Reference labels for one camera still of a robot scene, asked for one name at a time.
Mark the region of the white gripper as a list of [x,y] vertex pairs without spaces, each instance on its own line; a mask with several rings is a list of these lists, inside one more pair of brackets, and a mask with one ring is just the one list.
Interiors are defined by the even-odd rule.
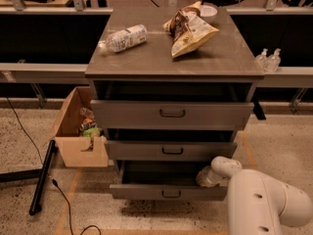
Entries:
[[224,177],[221,174],[207,166],[198,173],[196,182],[201,187],[214,187],[223,179]]

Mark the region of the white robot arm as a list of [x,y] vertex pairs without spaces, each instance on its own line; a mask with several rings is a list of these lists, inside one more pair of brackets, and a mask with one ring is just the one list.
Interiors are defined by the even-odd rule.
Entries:
[[214,187],[228,179],[228,234],[283,235],[282,226],[302,227],[313,216],[313,204],[302,190],[236,160],[216,157],[200,170],[197,184]]

